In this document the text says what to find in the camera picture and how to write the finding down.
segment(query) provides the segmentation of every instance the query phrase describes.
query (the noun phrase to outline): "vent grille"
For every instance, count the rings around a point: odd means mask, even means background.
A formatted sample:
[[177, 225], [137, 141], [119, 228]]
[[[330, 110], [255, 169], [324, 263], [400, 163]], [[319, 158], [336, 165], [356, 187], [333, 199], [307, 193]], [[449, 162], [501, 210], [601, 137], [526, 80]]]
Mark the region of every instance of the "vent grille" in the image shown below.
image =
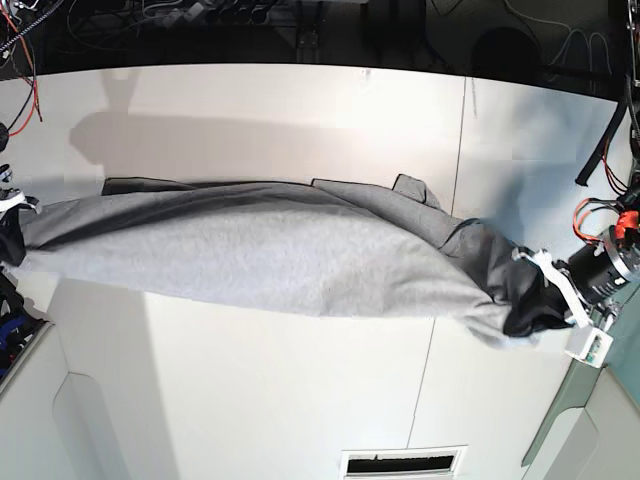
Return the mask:
[[340, 480], [453, 478], [466, 448], [343, 452]]

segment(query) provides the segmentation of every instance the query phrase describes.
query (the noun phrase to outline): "white table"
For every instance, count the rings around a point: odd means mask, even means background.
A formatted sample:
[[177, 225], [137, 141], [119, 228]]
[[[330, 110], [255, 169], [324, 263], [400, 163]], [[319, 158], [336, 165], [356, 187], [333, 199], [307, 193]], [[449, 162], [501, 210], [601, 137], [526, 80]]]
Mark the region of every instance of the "white table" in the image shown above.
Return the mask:
[[[570, 225], [578, 201], [610, 196], [601, 168], [588, 193], [573, 183], [614, 109], [592, 98], [282, 65], [40, 83], [45, 123], [12, 139], [3, 161], [46, 202], [97, 194], [105, 176], [390, 187], [406, 173], [447, 211], [496, 218], [515, 240], [564, 256], [579, 247]], [[26, 94], [23, 82], [0, 84], [3, 118]], [[627, 130], [611, 146], [620, 172]], [[586, 228], [606, 225], [594, 221]], [[537, 349], [504, 352], [451, 319], [311, 319], [57, 286], [45, 275], [20, 289], [57, 323], [69, 370], [100, 385], [132, 478], [324, 480], [337, 478], [341, 450], [451, 445], [469, 445], [463, 478], [522, 478], [569, 363], [557, 332]]]

